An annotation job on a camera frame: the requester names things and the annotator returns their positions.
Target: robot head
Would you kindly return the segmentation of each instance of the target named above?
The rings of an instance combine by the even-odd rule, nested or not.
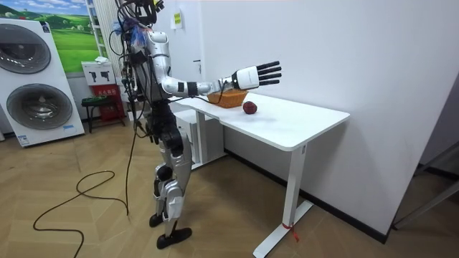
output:
[[[137,16],[136,18],[143,25],[155,24],[157,20],[156,13],[164,9],[163,0],[133,0],[126,1],[126,3],[134,4],[137,7],[143,8],[145,16]]]

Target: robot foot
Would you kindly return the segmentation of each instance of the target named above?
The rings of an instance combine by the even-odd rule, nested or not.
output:
[[[150,227],[155,227],[155,226],[158,226],[159,224],[161,224],[163,222],[163,217],[162,216],[157,216],[156,214],[154,214],[153,216],[150,217]]]
[[[191,234],[192,231],[190,228],[174,230],[169,237],[166,237],[166,235],[160,236],[156,242],[156,247],[158,247],[158,249],[164,249],[171,244],[177,244],[184,241],[185,239],[189,238]]]

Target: green landscape poster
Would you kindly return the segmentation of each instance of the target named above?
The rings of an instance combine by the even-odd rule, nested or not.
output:
[[[48,22],[65,72],[99,55],[85,0],[0,0],[0,17]]]

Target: white washing machine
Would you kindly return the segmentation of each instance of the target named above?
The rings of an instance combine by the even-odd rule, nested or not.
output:
[[[23,147],[85,133],[46,23],[0,19],[0,104]]]

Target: robot leg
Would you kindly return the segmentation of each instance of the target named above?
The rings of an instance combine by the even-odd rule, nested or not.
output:
[[[156,167],[155,179],[153,181],[153,197],[156,199],[156,213],[150,218],[150,227],[155,227],[163,222],[165,196],[161,196],[166,182],[172,179],[171,153],[164,147],[163,142],[159,141],[159,150],[164,162]]]
[[[189,238],[192,234],[190,228],[176,229],[184,204],[186,185],[191,174],[191,146],[186,133],[180,130],[183,153],[177,157],[171,155],[175,179],[166,182],[161,196],[165,196],[166,210],[163,220],[166,224],[164,235],[158,238],[156,246],[163,249],[171,244],[179,243]]]

